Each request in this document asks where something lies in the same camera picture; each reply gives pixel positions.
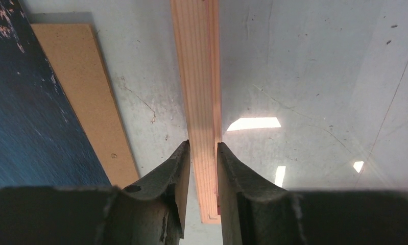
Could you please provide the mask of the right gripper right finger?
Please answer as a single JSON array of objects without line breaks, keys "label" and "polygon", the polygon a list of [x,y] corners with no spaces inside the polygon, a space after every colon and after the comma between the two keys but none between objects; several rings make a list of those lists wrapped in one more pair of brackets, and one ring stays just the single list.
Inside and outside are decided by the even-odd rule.
[{"label": "right gripper right finger", "polygon": [[408,244],[408,192],[287,191],[218,143],[224,244]]}]

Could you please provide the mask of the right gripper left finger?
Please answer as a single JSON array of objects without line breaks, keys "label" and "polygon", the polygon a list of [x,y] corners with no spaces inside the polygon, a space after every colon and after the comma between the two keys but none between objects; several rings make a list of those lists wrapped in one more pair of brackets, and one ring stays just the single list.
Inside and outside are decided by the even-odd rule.
[{"label": "right gripper left finger", "polygon": [[117,186],[0,189],[0,244],[178,244],[184,237],[190,144]]}]

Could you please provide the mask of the landscape photo print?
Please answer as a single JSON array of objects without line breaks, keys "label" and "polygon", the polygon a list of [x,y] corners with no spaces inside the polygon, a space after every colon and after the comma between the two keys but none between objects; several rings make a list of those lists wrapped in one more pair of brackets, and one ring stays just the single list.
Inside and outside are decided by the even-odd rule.
[{"label": "landscape photo print", "polygon": [[0,1],[0,188],[110,185],[19,1]]}]

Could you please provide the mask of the pink wooden picture frame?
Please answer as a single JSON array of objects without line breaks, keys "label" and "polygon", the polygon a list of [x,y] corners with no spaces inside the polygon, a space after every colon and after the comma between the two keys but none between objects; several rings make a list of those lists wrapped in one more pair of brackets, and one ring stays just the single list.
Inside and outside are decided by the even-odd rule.
[{"label": "pink wooden picture frame", "polygon": [[171,1],[201,222],[219,224],[217,144],[222,140],[218,1]]}]

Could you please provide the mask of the brown backing board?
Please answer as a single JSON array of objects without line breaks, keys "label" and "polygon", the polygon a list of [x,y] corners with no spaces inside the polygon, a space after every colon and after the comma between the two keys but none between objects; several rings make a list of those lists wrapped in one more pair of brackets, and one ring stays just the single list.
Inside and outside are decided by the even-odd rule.
[{"label": "brown backing board", "polygon": [[109,181],[124,188],[139,174],[90,24],[32,24]]}]

